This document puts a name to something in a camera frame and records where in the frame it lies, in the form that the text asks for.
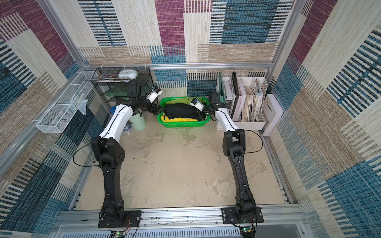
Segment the lime green folded cloth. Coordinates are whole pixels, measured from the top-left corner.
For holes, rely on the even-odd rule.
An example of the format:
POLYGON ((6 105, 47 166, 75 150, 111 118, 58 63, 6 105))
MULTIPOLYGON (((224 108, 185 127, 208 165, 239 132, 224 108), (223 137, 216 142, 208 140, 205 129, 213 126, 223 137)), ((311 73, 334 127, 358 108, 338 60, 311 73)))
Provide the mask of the lime green folded cloth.
POLYGON ((164 105, 173 105, 177 103, 189 105, 190 102, 192 101, 194 97, 171 97, 171 98, 166 98, 167 101, 165 102, 164 105))

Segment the yellow folded cloth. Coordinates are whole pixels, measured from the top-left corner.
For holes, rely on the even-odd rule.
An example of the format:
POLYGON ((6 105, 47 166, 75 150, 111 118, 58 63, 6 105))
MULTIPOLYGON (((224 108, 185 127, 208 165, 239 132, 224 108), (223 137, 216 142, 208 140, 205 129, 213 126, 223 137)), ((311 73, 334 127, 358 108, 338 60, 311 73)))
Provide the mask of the yellow folded cloth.
POLYGON ((164 123, 185 123, 185 122, 202 122, 197 120, 197 119, 192 119, 192 118, 174 118, 174 119, 169 119, 165 114, 163 114, 160 117, 161 121, 164 123))

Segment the green plastic basket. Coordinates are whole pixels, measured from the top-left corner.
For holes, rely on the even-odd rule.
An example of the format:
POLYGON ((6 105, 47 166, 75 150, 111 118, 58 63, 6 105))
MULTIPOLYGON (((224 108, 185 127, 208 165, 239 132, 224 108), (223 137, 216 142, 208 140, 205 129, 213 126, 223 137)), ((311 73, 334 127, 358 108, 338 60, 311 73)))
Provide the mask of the green plastic basket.
MULTIPOLYGON (((163 98, 159 101, 159 105, 165 107, 166 98, 163 98)), ((157 116, 157 121, 166 128, 194 128, 194 127, 203 127, 206 123, 210 121, 210 115, 206 115, 206 119, 202 122, 185 122, 185 123, 164 123, 161 121, 160 117, 164 112, 160 113, 157 116)))

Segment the white file organizer box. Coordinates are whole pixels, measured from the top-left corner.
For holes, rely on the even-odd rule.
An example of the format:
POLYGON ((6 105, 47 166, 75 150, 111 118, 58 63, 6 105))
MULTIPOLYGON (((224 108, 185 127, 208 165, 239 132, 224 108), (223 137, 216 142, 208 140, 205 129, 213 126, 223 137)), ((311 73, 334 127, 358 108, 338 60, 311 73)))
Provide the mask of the white file organizer box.
POLYGON ((245 130, 260 131, 265 125, 262 114, 267 90, 264 77, 224 77, 228 115, 235 125, 245 130))

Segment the white box with text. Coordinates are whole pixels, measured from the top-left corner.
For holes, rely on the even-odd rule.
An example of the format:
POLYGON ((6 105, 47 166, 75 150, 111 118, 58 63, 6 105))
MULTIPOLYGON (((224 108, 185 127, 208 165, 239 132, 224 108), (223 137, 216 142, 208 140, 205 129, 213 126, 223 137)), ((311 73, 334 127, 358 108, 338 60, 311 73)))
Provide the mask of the white box with text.
POLYGON ((263 104, 265 125, 263 137, 269 137, 283 115, 283 109, 273 94, 268 94, 263 104))

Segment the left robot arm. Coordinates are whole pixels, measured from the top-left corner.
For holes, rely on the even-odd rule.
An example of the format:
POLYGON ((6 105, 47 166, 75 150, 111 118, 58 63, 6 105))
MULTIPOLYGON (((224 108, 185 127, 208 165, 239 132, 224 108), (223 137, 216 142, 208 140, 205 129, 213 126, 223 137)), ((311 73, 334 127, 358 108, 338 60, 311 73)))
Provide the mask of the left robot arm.
POLYGON ((162 90, 154 85, 145 95, 136 91, 132 96, 119 97, 111 120, 98 138, 91 142, 95 159, 104 178, 105 198, 98 228, 122 227, 129 220, 121 193, 120 174, 126 153, 119 144, 120 138, 127 122, 137 109, 145 108, 154 115, 160 113, 157 98, 161 94, 162 90))

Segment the black shorts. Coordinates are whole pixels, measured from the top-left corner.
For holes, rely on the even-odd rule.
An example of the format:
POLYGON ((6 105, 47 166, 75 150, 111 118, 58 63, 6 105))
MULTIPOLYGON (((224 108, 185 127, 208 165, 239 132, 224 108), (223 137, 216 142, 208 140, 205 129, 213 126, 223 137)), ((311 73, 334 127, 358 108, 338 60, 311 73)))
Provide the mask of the black shorts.
POLYGON ((169 104, 165 106, 164 119, 194 119, 204 121, 206 113, 203 113, 195 107, 183 103, 169 104))

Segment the white round object on shelf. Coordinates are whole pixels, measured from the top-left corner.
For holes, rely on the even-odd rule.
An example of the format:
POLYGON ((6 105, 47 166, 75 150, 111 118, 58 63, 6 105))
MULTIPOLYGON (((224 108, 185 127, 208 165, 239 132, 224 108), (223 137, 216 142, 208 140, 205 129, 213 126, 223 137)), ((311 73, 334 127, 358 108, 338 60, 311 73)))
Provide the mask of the white round object on shelf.
POLYGON ((118 77, 125 80, 134 80, 138 76, 138 72, 134 69, 124 69, 119 72, 118 77))

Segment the green folder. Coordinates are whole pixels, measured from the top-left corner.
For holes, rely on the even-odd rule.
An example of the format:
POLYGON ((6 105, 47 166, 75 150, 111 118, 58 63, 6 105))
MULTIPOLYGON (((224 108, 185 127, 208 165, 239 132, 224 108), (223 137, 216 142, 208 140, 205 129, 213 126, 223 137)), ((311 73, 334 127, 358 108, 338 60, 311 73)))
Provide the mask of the green folder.
POLYGON ((225 92, 224 80, 223 80, 223 76, 221 72, 218 75, 216 92, 219 96, 220 102, 225 104, 226 92, 225 92))

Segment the mint green cup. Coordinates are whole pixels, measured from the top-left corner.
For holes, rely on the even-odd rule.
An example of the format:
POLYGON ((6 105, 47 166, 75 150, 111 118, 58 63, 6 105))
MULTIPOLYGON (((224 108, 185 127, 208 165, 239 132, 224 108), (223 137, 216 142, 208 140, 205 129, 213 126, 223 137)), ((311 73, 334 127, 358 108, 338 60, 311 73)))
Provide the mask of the mint green cup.
POLYGON ((146 127, 146 121, 142 109, 136 109, 130 117, 129 123, 135 131, 141 131, 146 127))

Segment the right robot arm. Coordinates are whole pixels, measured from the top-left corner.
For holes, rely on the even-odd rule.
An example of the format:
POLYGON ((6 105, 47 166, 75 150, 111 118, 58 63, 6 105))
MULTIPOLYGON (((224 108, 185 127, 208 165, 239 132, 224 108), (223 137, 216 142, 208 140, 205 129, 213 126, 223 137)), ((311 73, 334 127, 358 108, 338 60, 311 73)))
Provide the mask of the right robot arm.
POLYGON ((251 192, 245 169, 246 134, 238 128, 228 115, 227 108, 220 101, 219 95, 209 94, 208 113, 214 114, 221 124, 224 135, 222 149, 232 167, 236 188, 236 215, 239 221, 256 222, 257 205, 251 192))

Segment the blue lid pencil jar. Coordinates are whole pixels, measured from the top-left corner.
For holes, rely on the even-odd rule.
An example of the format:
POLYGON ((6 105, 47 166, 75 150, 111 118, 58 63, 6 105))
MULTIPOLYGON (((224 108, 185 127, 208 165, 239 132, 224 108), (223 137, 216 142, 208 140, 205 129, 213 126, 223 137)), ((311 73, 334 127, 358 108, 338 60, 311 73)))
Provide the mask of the blue lid pencil jar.
MULTIPOLYGON (((110 112, 111 112, 111 114, 113 115, 113 114, 115 114, 115 111, 116 111, 116 106, 113 106, 113 107, 110 109, 110 112)), ((127 121, 127 123, 126 123, 126 125, 125 125, 125 127, 124 127, 124 129, 123 129, 123 132, 129 132, 129 131, 131 130, 131 128, 132 128, 132 126, 131 126, 130 122, 127 121)))

